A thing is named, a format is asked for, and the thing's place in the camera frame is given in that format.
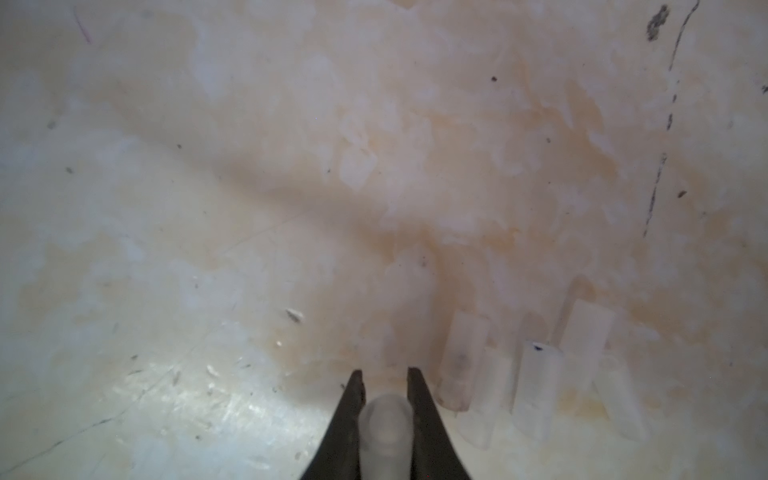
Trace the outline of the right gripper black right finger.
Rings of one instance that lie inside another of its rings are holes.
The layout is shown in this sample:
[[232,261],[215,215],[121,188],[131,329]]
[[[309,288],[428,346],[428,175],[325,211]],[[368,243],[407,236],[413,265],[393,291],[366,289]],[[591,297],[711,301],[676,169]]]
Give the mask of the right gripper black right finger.
[[408,368],[407,399],[413,410],[411,478],[470,480],[419,368]]

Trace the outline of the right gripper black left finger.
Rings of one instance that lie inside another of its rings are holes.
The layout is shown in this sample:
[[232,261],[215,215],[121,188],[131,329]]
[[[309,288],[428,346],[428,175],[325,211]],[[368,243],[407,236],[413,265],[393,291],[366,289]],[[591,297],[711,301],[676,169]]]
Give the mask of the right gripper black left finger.
[[300,477],[301,480],[359,480],[359,417],[366,405],[361,370],[354,370],[342,392],[336,410],[318,450]]

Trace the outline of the translucent pen cap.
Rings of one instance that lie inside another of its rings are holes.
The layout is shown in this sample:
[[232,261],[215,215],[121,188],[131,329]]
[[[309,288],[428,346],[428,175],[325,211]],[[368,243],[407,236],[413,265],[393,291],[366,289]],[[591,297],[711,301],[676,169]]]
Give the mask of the translucent pen cap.
[[362,480],[411,478],[413,409],[398,394],[384,394],[366,404],[358,418]]
[[455,313],[435,388],[435,399],[444,408],[468,410],[489,332],[487,319],[462,311]]
[[557,407],[563,353],[537,341],[523,343],[511,408],[512,423],[537,442],[548,439]]
[[508,393],[512,367],[513,359],[507,352],[487,347],[480,363],[469,409],[458,415],[459,434],[480,450],[490,447],[496,417]]
[[633,441],[646,441],[650,426],[623,358],[611,351],[604,352],[594,385],[616,432]]
[[581,299],[575,301],[559,342],[566,388],[584,394],[591,386],[615,318],[608,308]]

